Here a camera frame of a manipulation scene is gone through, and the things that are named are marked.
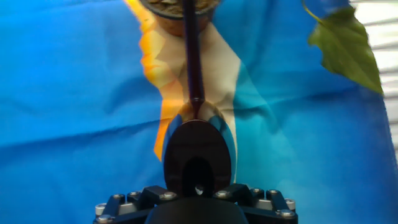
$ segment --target screw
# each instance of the screw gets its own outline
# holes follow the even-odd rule
[[[116,195],[113,195],[113,197],[116,198],[116,199],[119,199],[119,198],[123,198],[124,195],[123,194],[116,194]]]
[[[140,193],[139,192],[130,192],[129,195],[130,196],[138,196]]]
[[[107,223],[110,222],[113,219],[111,215],[102,215],[97,218],[98,223]]]
[[[219,192],[216,193],[216,196],[218,198],[228,198],[229,197],[229,192],[226,190],[220,190]]]
[[[295,213],[293,211],[288,210],[288,209],[282,209],[280,211],[280,215],[282,217],[293,217],[295,215]]]
[[[177,196],[177,194],[174,193],[174,192],[166,192],[166,193],[160,195],[159,197],[160,197],[160,199],[162,199],[162,200],[172,200],[172,199],[175,198],[176,196]]]
[[[96,208],[104,208],[106,206],[106,203],[101,203],[96,206]]]

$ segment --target green leaf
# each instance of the green leaf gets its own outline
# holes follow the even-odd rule
[[[383,94],[379,69],[368,43],[365,27],[355,18],[355,8],[346,7],[325,19],[305,10],[318,24],[308,39],[323,52],[322,65],[331,73],[337,73]]]

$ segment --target blue cloth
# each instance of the blue cloth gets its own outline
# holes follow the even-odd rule
[[[307,4],[324,16],[348,1]],[[237,182],[296,199],[301,223],[395,223],[382,97],[322,68],[300,1],[225,0],[214,23],[243,62]],[[112,194],[164,186],[140,38],[120,0],[0,2],[2,222],[89,223]]]

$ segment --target bolt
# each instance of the bolt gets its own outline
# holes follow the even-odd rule
[[[216,196],[218,198],[228,198],[229,197],[229,192],[226,190],[220,190],[219,192],[216,193]]]
[[[160,195],[159,197],[162,200],[171,200],[171,199],[175,198],[176,196],[177,196],[177,194],[174,192],[166,192],[166,193]]]
[[[102,215],[97,218],[98,223],[107,223],[110,222],[113,219],[111,215]]]
[[[130,196],[138,196],[140,193],[139,192],[130,192],[129,195]]]
[[[280,215],[282,217],[293,217],[295,215],[295,213],[293,211],[288,210],[288,209],[282,209],[280,211]]]

